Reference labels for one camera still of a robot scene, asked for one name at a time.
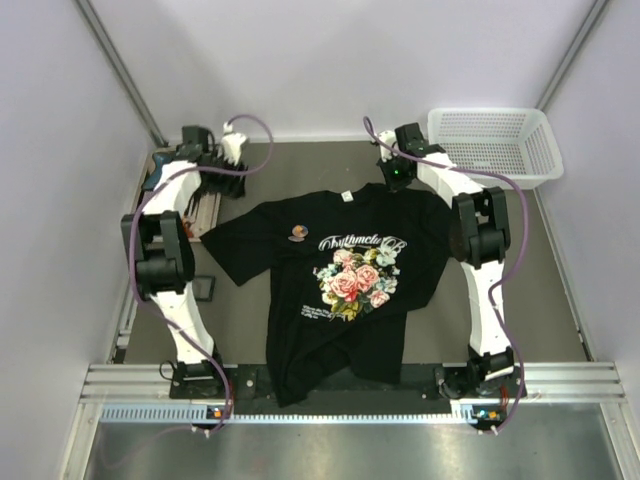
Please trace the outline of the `black floral t-shirt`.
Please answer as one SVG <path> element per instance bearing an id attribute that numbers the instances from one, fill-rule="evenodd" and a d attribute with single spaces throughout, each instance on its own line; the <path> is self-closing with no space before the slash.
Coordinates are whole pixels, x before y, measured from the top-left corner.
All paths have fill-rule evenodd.
<path id="1" fill-rule="evenodd" d="M 451 252 L 450 207 L 423 190 L 317 191 L 264 202 L 204 234 L 228 277 L 270 276 L 266 365 L 282 407 L 344 368 L 395 383 L 406 317 L 433 297 Z M 303 225 L 303 242 L 288 240 Z"/>

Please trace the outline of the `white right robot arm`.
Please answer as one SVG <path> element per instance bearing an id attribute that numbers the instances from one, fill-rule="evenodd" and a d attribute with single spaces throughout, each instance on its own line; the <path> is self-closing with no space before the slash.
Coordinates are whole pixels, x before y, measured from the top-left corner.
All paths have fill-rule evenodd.
<path id="1" fill-rule="evenodd" d="M 467 282 L 471 334 L 465 368 L 436 370 L 440 394 L 458 400 L 503 389 L 515 370 L 512 342 L 501 325 L 504 309 L 498 285 L 511 245 L 504 190 L 476 181 L 442 146 L 428 143 L 416 123 L 374 133 L 372 139 L 380 148 L 378 165 L 391 189 L 417 179 L 452 212 L 449 245 Z"/>

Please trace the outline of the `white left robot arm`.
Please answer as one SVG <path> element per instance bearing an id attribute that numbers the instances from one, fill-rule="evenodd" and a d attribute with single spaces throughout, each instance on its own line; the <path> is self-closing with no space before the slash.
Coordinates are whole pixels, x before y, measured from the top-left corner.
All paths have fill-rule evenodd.
<path id="1" fill-rule="evenodd" d="M 222 361 L 194 293 L 195 256 L 183 217 L 208 190 L 243 190 L 246 140 L 230 123 L 224 124 L 220 140 L 205 127 L 183 127 L 180 144 L 152 153 L 154 168 L 143 183 L 142 204 L 121 219 L 132 288 L 154 306 L 176 346 L 168 378 L 173 399 L 226 393 Z"/>

